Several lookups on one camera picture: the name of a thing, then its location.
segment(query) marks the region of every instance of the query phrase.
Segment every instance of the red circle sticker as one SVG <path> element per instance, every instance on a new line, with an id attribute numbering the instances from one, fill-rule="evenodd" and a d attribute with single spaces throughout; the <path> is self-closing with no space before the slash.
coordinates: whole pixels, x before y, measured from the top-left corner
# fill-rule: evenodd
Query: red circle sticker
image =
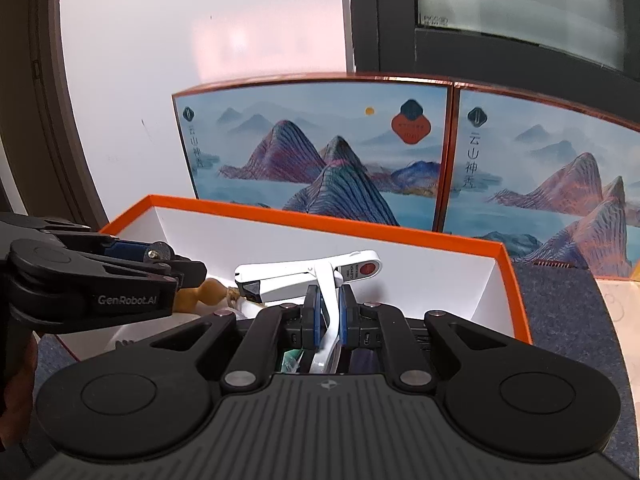
<path id="1" fill-rule="evenodd" d="M 376 264 L 372 264 L 371 262 L 364 264 L 360 267 L 360 273 L 364 276 L 369 276 L 376 270 Z"/>

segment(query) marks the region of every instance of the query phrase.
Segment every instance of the human hand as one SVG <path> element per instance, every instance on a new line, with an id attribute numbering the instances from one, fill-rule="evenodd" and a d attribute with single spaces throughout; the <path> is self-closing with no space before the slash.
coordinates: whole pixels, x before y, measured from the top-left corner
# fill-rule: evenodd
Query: human hand
<path id="1" fill-rule="evenodd" d="M 17 444 L 29 431 L 33 411 L 33 383 L 38 366 L 38 344 L 31 339 L 22 368 L 4 388 L 5 412 L 0 416 L 0 442 L 4 448 Z"/>

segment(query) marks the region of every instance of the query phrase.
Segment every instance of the glass pane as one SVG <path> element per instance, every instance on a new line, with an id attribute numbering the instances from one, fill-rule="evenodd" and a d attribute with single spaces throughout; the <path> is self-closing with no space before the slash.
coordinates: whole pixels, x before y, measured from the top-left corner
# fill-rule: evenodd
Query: glass pane
<path id="1" fill-rule="evenodd" d="M 628 276 L 640 259 L 639 162 L 633 130 L 462 91 L 444 231 L 503 242 L 519 261 Z"/>
<path id="2" fill-rule="evenodd" d="M 417 7 L 423 27 L 515 38 L 617 70 L 625 69 L 625 56 L 638 53 L 640 0 L 418 0 Z M 636 70 L 637 62 L 626 64 Z"/>
<path id="3" fill-rule="evenodd" d="M 299 82 L 175 98 L 199 198 L 431 230 L 447 88 Z"/>

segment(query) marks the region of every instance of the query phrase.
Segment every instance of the white wall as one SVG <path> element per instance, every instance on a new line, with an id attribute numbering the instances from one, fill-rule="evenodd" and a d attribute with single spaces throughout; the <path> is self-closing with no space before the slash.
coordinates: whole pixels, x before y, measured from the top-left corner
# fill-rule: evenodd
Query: white wall
<path id="1" fill-rule="evenodd" d="M 342 0 L 60 0 L 66 78 L 110 219 L 193 196 L 171 95 L 196 84 L 343 72 Z"/>

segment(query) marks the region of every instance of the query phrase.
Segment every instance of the screw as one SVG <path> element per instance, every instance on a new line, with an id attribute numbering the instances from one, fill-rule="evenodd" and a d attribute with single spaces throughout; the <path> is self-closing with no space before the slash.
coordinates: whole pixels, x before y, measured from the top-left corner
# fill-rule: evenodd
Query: screw
<path id="1" fill-rule="evenodd" d="M 225 383 L 229 386 L 242 388 L 243 386 L 251 386 L 255 383 L 255 375 L 246 370 L 236 370 L 225 375 Z"/>
<path id="2" fill-rule="evenodd" d="M 424 386 L 431 382 L 431 374 L 423 370 L 407 370 L 402 372 L 400 380 L 407 386 Z"/>

